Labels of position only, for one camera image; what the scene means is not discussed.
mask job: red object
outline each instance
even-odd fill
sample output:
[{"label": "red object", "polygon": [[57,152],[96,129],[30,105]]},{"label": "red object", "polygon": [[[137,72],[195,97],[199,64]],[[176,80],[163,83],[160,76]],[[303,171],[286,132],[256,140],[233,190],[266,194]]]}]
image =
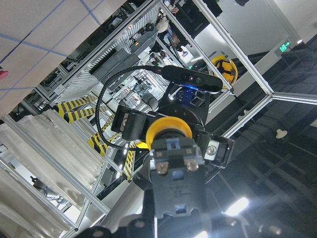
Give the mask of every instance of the red object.
[{"label": "red object", "polygon": [[0,70],[0,80],[5,79],[8,76],[9,72],[6,70]]}]

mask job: cable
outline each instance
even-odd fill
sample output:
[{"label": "cable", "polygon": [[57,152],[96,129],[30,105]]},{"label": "cable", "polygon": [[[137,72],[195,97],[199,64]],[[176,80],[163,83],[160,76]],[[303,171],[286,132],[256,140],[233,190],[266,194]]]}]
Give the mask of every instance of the cable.
[{"label": "cable", "polygon": [[149,66],[149,65],[141,65],[141,66],[134,66],[131,68],[127,68],[124,69],[118,73],[116,73],[114,76],[110,77],[110,79],[104,84],[100,95],[98,97],[97,103],[96,103],[96,113],[95,113],[95,117],[96,117],[96,126],[97,126],[97,130],[99,135],[101,136],[101,139],[103,140],[103,142],[107,145],[107,146],[111,146],[113,148],[116,149],[120,149],[120,150],[124,150],[127,149],[128,151],[148,151],[148,149],[141,149],[141,148],[125,148],[116,144],[112,144],[111,142],[109,142],[103,132],[102,132],[102,128],[100,125],[100,118],[99,118],[99,113],[100,113],[100,105],[102,103],[103,100],[103,96],[105,94],[106,89],[115,81],[117,80],[118,77],[120,77],[121,75],[128,73],[128,72],[132,72],[135,70],[139,70],[139,69],[144,69],[144,70],[148,70],[148,71],[152,71],[154,73],[159,73],[161,71],[161,67],[157,67],[157,66]]}]

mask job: orange ring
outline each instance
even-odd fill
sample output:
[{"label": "orange ring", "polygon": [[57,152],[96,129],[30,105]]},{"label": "orange ring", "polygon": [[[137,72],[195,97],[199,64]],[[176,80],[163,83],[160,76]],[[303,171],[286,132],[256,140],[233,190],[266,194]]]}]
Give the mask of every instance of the orange ring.
[{"label": "orange ring", "polygon": [[184,120],[177,117],[163,117],[153,122],[147,131],[145,141],[149,149],[151,149],[155,136],[165,129],[177,129],[182,131],[185,136],[193,137],[192,130]]}]

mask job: equipment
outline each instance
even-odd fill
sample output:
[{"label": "equipment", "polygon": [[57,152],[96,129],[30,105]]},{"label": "equipment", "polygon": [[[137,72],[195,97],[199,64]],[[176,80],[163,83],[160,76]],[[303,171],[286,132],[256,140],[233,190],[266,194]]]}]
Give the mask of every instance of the equipment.
[{"label": "equipment", "polygon": [[[127,217],[127,226],[111,234],[103,227],[86,229],[78,238],[89,237],[147,237],[154,238],[157,231],[155,221],[168,214],[173,219],[189,219],[199,224],[202,231],[211,232],[211,217],[205,201],[205,164],[225,168],[231,156],[233,140],[215,136],[204,131],[209,108],[210,94],[222,89],[219,78],[175,66],[136,66],[119,72],[104,85],[96,106],[96,125],[100,135],[99,111],[106,89],[122,74],[137,69],[150,70],[171,81],[158,111],[143,113],[118,106],[111,130],[122,133],[126,140],[146,141],[150,149],[149,165],[151,178],[136,173],[133,182],[145,190],[141,215]],[[169,99],[174,84],[184,86],[181,97]],[[202,107],[190,104],[196,91],[205,94]],[[108,146],[118,149],[105,138]],[[128,150],[147,150],[128,148]]]}]

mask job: white tile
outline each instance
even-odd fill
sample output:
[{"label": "white tile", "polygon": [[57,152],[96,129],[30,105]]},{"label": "white tile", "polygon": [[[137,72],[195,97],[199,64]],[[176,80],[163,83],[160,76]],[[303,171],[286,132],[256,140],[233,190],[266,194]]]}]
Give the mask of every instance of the white tile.
[{"label": "white tile", "polygon": [[0,80],[0,88],[11,88],[23,77],[47,52],[36,48],[19,45],[1,67],[9,71],[9,75]]},{"label": "white tile", "polygon": [[65,57],[48,53],[15,88],[36,87],[59,65]]},{"label": "white tile", "polygon": [[1,0],[0,33],[22,40],[61,0]]},{"label": "white tile", "polygon": [[80,0],[66,0],[25,41],[51,49],[87,14]]},{"label": "white tile", "polygon": [[125,0],[103,0],[103,2],[95,10],[93,10],[93,14],[102,24],[125,2]]},{"label": "white tile", "polygon": [[31,91],[32,89],[9,91],[9,93],[0,100],[0,118],[10,113]]},{"label": "white tile", "polygon": [[99,25],[88,15],[65,39],[63,39],[53,50],[69,55],[72,53],[84,40],[93,33]]},{"label": "white tile", "polygon": [[104,0],[83,0],[90,10],[94,9],[100,2]]},{"label": "white tile", "polygon": [[7,40],[0,37],[0,60],[2,60],[14,47],[17,46],[17,42]]}]

